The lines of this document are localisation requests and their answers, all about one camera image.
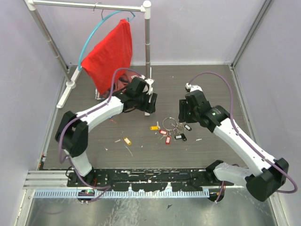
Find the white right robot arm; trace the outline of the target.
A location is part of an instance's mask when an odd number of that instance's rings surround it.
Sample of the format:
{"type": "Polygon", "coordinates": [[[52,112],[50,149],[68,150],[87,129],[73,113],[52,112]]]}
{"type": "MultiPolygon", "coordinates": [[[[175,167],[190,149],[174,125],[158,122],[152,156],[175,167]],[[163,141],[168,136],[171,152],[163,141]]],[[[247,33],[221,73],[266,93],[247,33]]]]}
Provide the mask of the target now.
{"type": "Polygon", "coordinates": [[[288,172],[289,163],[262,150],[235,122],[231,122],[230,114],[223,107],[210,106],[202,90],[188,89],[185,98],[179,101],[179,122],[197,122],[207,128],[247,165],[242,168],[216,160],[206,167],[209,184],[215,186],[227,181],[244,186],[252,197],[263,202],[285,183],[286,178],[279,170],[288,172]]]}

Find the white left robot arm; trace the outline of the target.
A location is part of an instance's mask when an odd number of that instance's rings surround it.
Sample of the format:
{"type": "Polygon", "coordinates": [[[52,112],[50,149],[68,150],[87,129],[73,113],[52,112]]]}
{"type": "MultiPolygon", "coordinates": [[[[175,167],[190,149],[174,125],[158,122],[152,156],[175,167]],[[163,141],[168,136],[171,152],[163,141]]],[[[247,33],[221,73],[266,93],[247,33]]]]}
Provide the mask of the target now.
{"type": "Polygon", "coordinates": [[[158,95],[153,92],[153,83],[153,79],[134,77],[128,85],[103,102],[82,112],[68,111],[63,115],[55,140],[59,148],[68,154],[78,172],[77,181],[80,184],[90,186],[94,182],[93,167],[86,153],[89,132],[110,117],[131,110],[154,113],[158,95]]]}

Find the keyring with tagged keys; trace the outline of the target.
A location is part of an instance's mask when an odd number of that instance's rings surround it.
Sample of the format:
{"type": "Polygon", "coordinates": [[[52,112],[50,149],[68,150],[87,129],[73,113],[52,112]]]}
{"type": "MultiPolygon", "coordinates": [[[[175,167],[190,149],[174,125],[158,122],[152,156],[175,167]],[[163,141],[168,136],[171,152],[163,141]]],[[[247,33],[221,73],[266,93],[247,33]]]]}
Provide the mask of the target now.
{"type": "Polygon", "coordinates": [[[192,131],[191,126],[182,122],[178,122],[172,117],[165,118],[162,121],[162,129],[160,128],[158,130],[159,134],[161,134],[165,138],[166,145],[169,145],[172,139],[186,142],[187,138],[184,134],[185,131],[192,131]],[[167,126],[165,126],[166,121],[173,121],[173,123],[170,124],[170,129],[167,126]]]}

